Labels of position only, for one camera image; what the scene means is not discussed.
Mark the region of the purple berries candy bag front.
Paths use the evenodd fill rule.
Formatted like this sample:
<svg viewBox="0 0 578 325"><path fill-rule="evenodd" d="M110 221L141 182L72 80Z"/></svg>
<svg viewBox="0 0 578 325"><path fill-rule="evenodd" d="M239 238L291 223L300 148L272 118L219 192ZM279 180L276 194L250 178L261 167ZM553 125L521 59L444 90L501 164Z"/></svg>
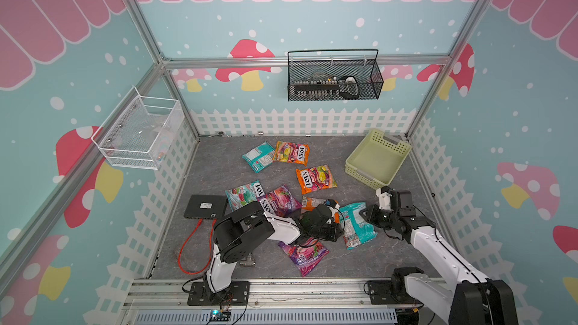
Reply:
<svg viewBox="0 0 578 325"><path fill-rule="evenodd" d="M317 265L330 253L318 239L310 238L304 245L287 245L278 242L278 246L291 259L302 277L310 274Z"/></svg>

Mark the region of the green plastic basket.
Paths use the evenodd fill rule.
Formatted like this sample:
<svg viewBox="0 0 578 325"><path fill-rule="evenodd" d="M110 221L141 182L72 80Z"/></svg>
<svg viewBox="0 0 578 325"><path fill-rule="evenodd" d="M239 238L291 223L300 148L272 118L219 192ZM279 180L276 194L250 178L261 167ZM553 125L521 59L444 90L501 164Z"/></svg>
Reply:
<svg viewBox="0 0 578 325"><path fill-rule="evenodd" d="M371 129L346 159L346 174L374 190L389 186L411 151L407 141Z"/></svg>

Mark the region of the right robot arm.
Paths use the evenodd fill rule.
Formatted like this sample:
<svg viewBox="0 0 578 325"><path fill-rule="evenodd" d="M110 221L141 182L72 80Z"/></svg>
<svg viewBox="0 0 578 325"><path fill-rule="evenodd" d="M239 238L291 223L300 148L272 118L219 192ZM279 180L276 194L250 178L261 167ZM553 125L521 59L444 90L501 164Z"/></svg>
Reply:
<svg viewBox="0 0 578 325"><path fill-rule="evenodd" d="M407 190L382 187L378 204L367 206L361 217L379 229L394 230L412 245L444 280L438 284L420 268L397 268L388 281L368 281L373 304L392 300L414 302L429 308L447 324L517 324L514 294L502 280L492 280L465 260L441 235L436 224L412 202Z"/></svg>

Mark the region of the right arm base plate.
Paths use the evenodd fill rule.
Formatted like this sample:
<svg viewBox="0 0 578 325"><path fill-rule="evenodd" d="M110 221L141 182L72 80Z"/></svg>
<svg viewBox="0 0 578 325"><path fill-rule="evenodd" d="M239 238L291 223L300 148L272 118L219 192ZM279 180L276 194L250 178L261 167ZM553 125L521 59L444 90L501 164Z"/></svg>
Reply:
<svg viewBox="0 0 578 325"><path fill-rule="evenodd" d="M391 280L370 280L364 284L364 292L372 305L407 305L421 308L423 303L412 298L403 285Z"/></svg>

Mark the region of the orange candy bag back-side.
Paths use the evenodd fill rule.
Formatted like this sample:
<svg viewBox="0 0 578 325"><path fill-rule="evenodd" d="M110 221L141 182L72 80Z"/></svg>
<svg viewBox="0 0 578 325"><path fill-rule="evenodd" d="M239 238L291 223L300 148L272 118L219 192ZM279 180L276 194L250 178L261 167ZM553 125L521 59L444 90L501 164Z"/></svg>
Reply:
<svg viewBox="0 0 578 325"><path fill-rule="evenodd" d="M303 197L301 212L302 213L311 212L313 209L315 209L319 206L326 206L325 201L326 201L325 199ZM336 223L339 223L340 222L340 215L339 215L338 210L335 210L332 208L330 208L330 209L331 209L331 213L334 215L334 221Z"/></svg>

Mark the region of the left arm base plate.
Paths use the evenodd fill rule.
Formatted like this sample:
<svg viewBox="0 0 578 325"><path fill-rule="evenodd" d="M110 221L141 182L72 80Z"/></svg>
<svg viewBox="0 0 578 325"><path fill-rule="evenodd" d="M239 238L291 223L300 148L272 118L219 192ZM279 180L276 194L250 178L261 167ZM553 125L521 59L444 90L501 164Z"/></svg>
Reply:
<svg viewBox="0 0 578 325"><path fill-rule="evenodd" d="M233 281L225 290L214 293L205 282L191 282L185 284L185 293L188 294L187 305L247 305L250 287L249 281Z"/></svg>

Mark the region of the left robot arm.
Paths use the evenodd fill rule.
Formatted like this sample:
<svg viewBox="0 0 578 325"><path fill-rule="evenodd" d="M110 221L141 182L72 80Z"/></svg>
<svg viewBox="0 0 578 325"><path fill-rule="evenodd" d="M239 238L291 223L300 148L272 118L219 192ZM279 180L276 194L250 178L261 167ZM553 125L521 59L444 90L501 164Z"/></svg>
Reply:
<svg viewBox="0 0 578 325"><path fill-rule="evenodd" d="M337 220L341 216L340 205L334 200L287 218L253 201L215 224L214 250L204 282L212 293L221 294L230 287L236 264L267 240L280 242L293 252L311 248L317 254L317 247L336 242L343 235L345 225Z"/></svg>

